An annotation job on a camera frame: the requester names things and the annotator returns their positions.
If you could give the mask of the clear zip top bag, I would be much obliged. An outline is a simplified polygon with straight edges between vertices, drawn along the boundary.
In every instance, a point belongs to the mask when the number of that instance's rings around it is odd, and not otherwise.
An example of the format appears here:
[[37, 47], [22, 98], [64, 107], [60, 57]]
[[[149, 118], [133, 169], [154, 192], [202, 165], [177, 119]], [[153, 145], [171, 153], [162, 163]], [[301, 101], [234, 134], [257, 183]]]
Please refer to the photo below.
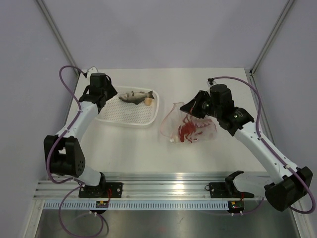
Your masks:
[[196, 143], [213, 140], [217, 136], [215, 123], [211, 118], [198, 119], [180, 108], [183, 102], [174, 103], [171, 111], [163, 119], [159, 131], [171, 143]]

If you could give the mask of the grey toy fish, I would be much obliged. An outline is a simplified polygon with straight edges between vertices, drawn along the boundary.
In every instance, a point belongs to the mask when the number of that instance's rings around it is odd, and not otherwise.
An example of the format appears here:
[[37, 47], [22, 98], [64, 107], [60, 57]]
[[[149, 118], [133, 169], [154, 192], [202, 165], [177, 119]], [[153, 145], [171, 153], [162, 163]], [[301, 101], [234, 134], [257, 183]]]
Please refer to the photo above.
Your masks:
[[141, 102], [143, 102], [146, 98], [154, 99], [154, 96], [153, 96], [153, 91], [150, 91], [147, 93], [131, 91], [131, 92], [127, 92], [118, 96], [118, 98], [123, 102], [133, 103], [135, 105], [138, 105]]

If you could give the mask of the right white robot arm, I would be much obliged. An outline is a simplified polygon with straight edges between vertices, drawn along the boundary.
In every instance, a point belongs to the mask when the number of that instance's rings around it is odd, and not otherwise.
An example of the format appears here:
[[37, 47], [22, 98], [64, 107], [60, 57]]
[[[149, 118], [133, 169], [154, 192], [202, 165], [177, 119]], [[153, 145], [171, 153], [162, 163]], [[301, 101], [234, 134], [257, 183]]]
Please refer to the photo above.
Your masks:
[[267, 142], [259, 130], [259, 123], [244, 108], [234, 105], [231, 90], [226, 85], [217, 84], [209, 91], [199, 91], [180, 110], [199, 119], [216, 118], [221, 128], [249, 149], [270, 175], [272, 182], [264, 185], [260, 196], [264, 196], [273, 208], [284, 211], [308, 195], [312, 207], [303, 213], [315, 211], [316, 200], [309, 189], [312, 171], [308, 167], [299, 168]]

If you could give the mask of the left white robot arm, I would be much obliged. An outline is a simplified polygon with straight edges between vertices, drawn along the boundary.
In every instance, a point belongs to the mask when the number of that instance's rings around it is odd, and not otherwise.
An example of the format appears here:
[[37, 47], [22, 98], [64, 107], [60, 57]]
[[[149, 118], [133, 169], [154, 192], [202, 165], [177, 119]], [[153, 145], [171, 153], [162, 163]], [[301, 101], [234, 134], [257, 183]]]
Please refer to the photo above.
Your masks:
[[46, 170], [53, 183], [63, 184], [74, 180], [90, 188], [95, 197], [106, 194], [105, 176], [86, 165], [80, 141], [106, 102], [116, 95], [111, 78], [101, 72], [90, 74], [89, 85], [80, 98], [72, 95], [78, 106], [75, 117], [56, 135], [48, 135], [44, 139]]

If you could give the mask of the green toy leek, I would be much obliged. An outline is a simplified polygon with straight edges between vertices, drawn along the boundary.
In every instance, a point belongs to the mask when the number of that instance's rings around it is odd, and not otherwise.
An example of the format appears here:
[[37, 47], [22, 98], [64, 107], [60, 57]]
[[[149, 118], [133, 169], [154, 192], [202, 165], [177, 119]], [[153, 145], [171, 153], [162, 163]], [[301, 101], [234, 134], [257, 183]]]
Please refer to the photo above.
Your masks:
[[179, 143], [179, 137], [177, 135], [173, 135], [171, 138], [170, 138], [170, 142], [171, 143]]

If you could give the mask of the red toy lobster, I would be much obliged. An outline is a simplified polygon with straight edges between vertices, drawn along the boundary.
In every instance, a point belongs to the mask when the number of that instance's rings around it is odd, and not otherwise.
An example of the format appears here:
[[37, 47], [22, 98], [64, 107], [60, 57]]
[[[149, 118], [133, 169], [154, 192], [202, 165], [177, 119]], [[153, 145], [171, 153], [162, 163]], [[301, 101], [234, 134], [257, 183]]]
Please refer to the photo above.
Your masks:
[[178, 137], [181, 143], [198, 141], [198, 136], [203, 133], [204, 123], [194, 122], [190, 116], [186, 115], [182, 124], [178, 127]]

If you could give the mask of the white plastic basket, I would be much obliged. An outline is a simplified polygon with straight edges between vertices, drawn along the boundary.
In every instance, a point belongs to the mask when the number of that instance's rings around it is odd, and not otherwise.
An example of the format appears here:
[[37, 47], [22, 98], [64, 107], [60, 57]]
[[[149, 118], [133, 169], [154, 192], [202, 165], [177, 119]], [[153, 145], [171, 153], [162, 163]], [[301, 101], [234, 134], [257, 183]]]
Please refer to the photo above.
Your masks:
[[[128, 86], [115, 86], [118, 94], [106, 102], [106, 105], [96, 117], [98, 121], [110, 125], [147, 128], [151, 126], [159, 111], [159, 95], [155, 90]], [[128, 92], [153, 92], [151, 104], [141, 102], [138, 105], [127, 103], [119, 99], [119, 96]]]

